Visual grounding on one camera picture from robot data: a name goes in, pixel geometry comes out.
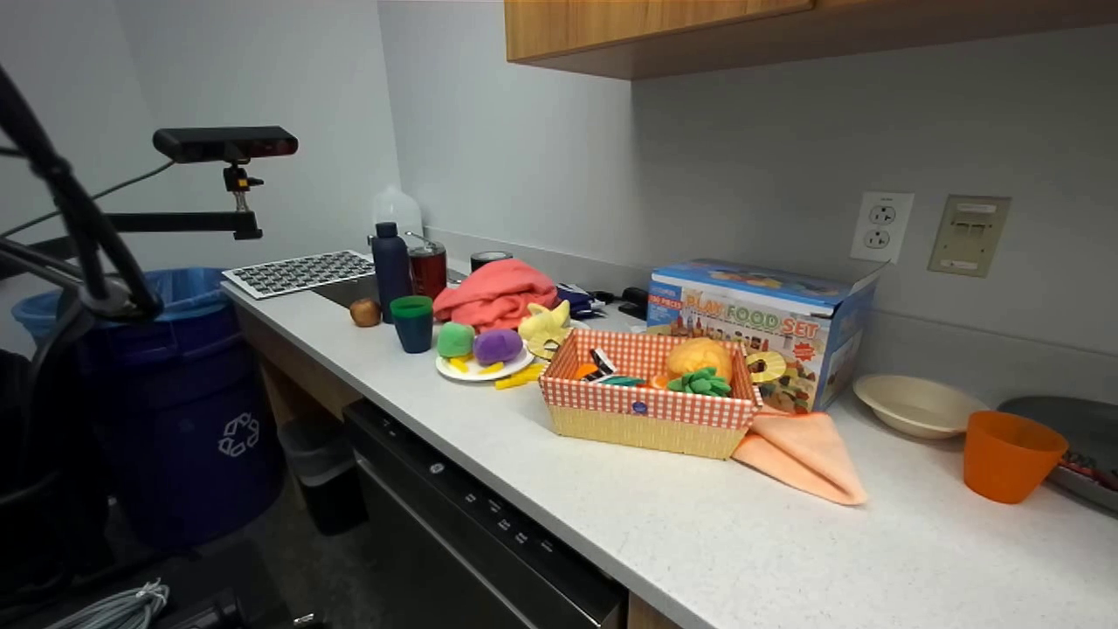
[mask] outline blue trash bin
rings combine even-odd
[[[162,270],[147,284],[162,318],[98,325],[72,366],[127,520],[147,545],[191,547],[280,495],[283,449],[222,270]],[[60,290],[14,306],[35,342],[54,334],[57,301]]]

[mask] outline dark bottle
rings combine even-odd
[[[396,232],[396,223],[376,223],[372,237],[373,266],[376,266],[376,304],[381,318],[393,322],[393,301],[414,293],[414,260],[410,243]]]

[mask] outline pink towel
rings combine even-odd
[[[866,502],[845,442],[824,411],[761,410],[734,449],[739,460],[832,502]]]
[[[529,304],[553,306],[557,295],[557,284],[525,259],[495,259],[465,277],[457,285],[446,285],[432,301],[432,314],[479,331],[519,328],[519,322],[529,318]]]

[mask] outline white bowl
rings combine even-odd
[[[920,440],[946,440],[967,432],[970,411],[991,410],[958,387],[905,372],[866,372],[854,383],[854,396],[873,410],[873,414]]]

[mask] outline black cable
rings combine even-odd
[[[168,171],[173,163],[176,163],[176,161],[163,161],[163,163],[157,163],[157,168],[152,168],[152,171],[145,171],[145,173],[137,173],[137,179],[117,181],[117,186],[96,192],[90,200],[103,200],[103,196],[112,196],[112,192],[131,189],[131,186],[137,186],[137,181],[147,181],[147,179]],[[22,230],[28,230],[28,228],[35,228],[35,223],[45,223],[45,220],[54,220],[54,217],[60,217],[60,209],[43,213],[43,217],[31,217],[28,223],[19,223],[19,228],[4,230],[0,237],[22,232]]]

